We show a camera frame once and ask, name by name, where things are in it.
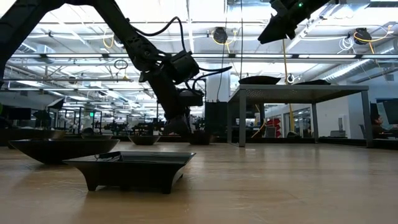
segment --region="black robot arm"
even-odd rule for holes
[[[140,82],[149,82],[158,102],[165,111],[168,125],[165,133],[189,134],[189,106],[186,99],[195,98],[203,104],[203,94],[190,90],[181,94],[175,85],[186,82],[199,73],[199,66],[191,52],[177,55],[162,52],[150,43],[140,30],[130,25],[114,0],[17,0],[0,19],[0,81],[4,77],[6,62],[17,50],[44,15],[63,4],[93,6],[123,43],[134,66],[141,71]]]

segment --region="table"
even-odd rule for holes
[[[232,109],[233,103],[239,103],[239,147],[246,145],[246,104],[261,103],[302,103],[311,104],[313,133],[318,142],[317,103],[343,96],[361,93],[364,127],[367,147],[373,146],[372,124],[369,109],[368,86],[360,85],[240,85],[230,96],[227,104],[228,124],[227,140],[232,144]]]

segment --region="black dish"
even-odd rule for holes
[[[210,133],[204,131],[194,131],[190,136],[189,143],[191,145],[209,145],[213,141],[213,136]]]
[[[102,134],[82,134],[83,139],[111,139],[112,135],[102,135]]]
[[[8,141],[20,139],[60,139],[66,134],[66,131],[51,131],[38,129],[0,129],[0,146],[8,146]]]
[[[61,164],[64,159],[107,153],[118,142],[118,139],[25,139],[10,144],[44,164]]]
[[[160,139],[160,136],[129,136],[129,139],[138,146],[151,146]]]
[[[331,83],[326,80],[314,80],[309,82],[297,83],[295,85],[331,85]]]
[[[162,189],[171,193],[182,177],[183,168],[196,153],[190,152],[110,152],[64,161],[85,176],[88,190],[97,186]]]
[[[241,85],[275,85],[280,78],[268,77],[265,75],[242,78],[239,80]]]

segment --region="chair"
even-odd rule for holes
[[[266,126],[266,138],[276,138],[276,128]]]

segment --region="black tray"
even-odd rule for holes
[[[268,77],[265,75],[253,76],[253,77],[246,77],[239,80],[239,84],[256,84],[256,85],[275,85],[280,81],[280,78],[276,77]]]
[[[44,164],[61,164],[64,159],[107,153],[118,139],[25,139],[10,141],[16,149]]]
[[[111,139],[113,135],[102,135],[102,134],[82,134],[83,139]]]
[[[129,136],[129,139],[138,146],[151,146],[160,139],[160,136]]]
[[[196,153],[110,152],[64,161],[85,176],[88,190],[99,185],[162,189],[163,194],[182,177],[183,168]]]

